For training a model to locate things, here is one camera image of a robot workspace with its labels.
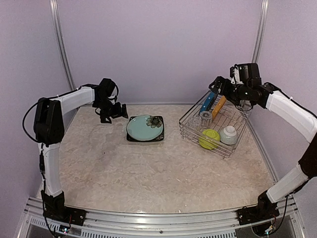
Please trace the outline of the orange polka dot plate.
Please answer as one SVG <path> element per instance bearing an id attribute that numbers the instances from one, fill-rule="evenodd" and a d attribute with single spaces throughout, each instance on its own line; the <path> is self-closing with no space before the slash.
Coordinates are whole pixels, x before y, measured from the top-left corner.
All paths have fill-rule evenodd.
<path id="1" fill-rule="evenodd" d="M 220 110 L 222 109 L 226 101 L 227 99 L 225 96 L 217 97 L 215 101 L 215 106 L 213 107 L 213 110 L 211 112 L 212 121 L 216 119 L 216 116 L 218 115 L 218 113 L 220 112 Z"/>

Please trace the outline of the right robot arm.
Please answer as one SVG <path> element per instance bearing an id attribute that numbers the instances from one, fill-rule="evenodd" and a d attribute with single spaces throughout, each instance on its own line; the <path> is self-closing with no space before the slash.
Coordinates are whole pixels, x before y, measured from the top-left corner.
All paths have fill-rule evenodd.
<path id="1" fill-rule="evenodd" d="M 278 201 L 289 194 L 300 190 L 309 180 L 317 175 L 317 117 L 309 110 L 297 104 L 292 98 L 272 83 L 261 83 L 260 78 L 252 78 L 241 84 L 217 77 L 209 85 L 215 94 L 223 95 L 234 105 L 248 101 L 259 105 L 271 113 L 281 117 L 290 124 L 305 142 L 297 142 L 288 132 L 285 142 L 294 146 L 292 150 L 300 159 L 283 178 L 258 197 L 258 203 L 253 207 L 253 215 L 258 220 L 264 220 L 276 210 Z"/>

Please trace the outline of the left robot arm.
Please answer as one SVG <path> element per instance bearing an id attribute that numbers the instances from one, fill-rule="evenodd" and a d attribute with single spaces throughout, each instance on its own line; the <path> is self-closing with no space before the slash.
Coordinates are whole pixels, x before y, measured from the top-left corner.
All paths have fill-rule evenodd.
<path id="1" fill-rule="evenodd" d="M 65 206 L 64 193 L 59 177 L 59 148 L 65 135 L 64 116 L 84 106 L 92 105 L 101 123 L 111 123 L 113 119 L 127 118 L 125 104 L 118 102 L 119 89 L 109 78 L 99 84 L 85 84 L 73 91 L 53 97 L 42 97 L 33 106 L 34 136 L 27 136 L 38 144 L 40 173 L 43 180 L 41 197 L 44 211 L 63 221 L 69 216 Z"/>

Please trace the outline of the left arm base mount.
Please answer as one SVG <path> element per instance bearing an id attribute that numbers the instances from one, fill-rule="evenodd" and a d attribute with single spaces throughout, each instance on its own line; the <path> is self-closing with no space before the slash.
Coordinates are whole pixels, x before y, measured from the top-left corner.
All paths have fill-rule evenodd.
<path id="1" fill-rule="evenodd" d="M 68 223 L 71 225 L 83 226 L 87 211 L 78 208 L 65 206 L 61 211 L 45 208 L 43 216 L 51 220 Z"/>

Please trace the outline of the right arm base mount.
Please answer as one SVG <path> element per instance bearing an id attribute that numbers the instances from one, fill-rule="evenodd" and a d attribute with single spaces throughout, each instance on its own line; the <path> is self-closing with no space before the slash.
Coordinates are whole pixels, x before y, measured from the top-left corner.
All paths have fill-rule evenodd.
<path id="1" fill-rule="evenodd" d="M 280 215 L 277 207 L 260 208 L 259 206 L 243 207 L 236 211 L 239 225 L 247 225 L 278 217 Z"/>

